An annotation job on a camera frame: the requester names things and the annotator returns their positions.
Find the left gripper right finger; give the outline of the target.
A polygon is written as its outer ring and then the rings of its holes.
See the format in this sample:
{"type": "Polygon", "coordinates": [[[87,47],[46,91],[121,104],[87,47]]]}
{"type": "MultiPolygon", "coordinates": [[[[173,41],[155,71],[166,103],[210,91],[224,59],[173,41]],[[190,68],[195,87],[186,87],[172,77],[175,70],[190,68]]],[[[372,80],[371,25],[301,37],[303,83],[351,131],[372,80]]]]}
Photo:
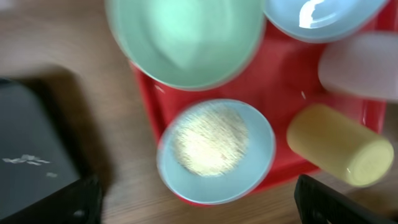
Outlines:
{"type": "Polygon", "coordinates": [[[309,175],[298,177],[294,199],[302,224],[397,224],[309,175]]]}

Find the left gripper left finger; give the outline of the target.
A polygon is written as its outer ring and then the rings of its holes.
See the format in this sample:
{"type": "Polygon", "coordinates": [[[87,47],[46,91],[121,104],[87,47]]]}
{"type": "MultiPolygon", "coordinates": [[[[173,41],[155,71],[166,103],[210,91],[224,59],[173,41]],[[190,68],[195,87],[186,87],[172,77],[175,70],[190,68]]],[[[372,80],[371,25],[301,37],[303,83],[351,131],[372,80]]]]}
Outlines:
{"type": "Polygon", "coordinates": [[[95,175],[1,219],[1,224],[100,224],[103,191],[95,175]]]}

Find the yellow plastic cup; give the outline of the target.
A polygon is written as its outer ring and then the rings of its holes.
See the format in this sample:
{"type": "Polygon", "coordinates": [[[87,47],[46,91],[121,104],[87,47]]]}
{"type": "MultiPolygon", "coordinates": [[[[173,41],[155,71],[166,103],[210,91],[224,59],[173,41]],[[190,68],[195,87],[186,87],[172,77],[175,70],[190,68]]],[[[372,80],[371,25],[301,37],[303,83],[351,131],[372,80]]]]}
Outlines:
{"type": "Polygon", "coordinates": [[[305,108],[292,120],[287,143],[294,153],[355,187],[376,183],[394,161],[394,148],[386,138],[321,104],[305,108]]]}

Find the white rice pile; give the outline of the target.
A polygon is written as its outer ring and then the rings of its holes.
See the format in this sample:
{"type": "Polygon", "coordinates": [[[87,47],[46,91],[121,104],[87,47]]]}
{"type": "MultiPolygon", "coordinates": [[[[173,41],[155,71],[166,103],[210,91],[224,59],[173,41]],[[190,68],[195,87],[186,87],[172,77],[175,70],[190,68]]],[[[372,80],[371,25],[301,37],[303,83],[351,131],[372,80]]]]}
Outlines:
{"type": "Polygon", "coordinates": [[[173,144],[178,162],[191,173],[219,176],[232,171],[245,157],[248,128],[235,109],[212,105],[178,124],[173,144]]]}

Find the pink plastic cup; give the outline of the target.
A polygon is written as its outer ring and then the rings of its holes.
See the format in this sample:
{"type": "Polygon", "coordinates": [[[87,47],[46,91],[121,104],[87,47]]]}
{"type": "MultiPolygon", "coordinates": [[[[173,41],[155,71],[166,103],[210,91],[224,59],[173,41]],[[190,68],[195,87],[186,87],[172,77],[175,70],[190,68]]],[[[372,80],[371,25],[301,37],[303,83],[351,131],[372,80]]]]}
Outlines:
{"type": "Polygon", "coordinates": [[[318,77],[329,91],[396,102],[397,34],[366,32],[328,45],[318,77]]]}

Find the mint green bowl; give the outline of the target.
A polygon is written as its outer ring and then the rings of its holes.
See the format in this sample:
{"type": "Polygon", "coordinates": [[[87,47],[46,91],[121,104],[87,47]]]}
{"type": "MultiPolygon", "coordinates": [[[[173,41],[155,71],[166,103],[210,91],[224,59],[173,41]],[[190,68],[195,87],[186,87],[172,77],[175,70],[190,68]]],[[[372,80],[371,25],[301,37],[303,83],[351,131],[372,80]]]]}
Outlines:
{"type": "Polygon", "coordinates": [[[260,0],[107,0],[124,55],[167,86],[208,90],[251,62],[265,29],[260,0]]]}

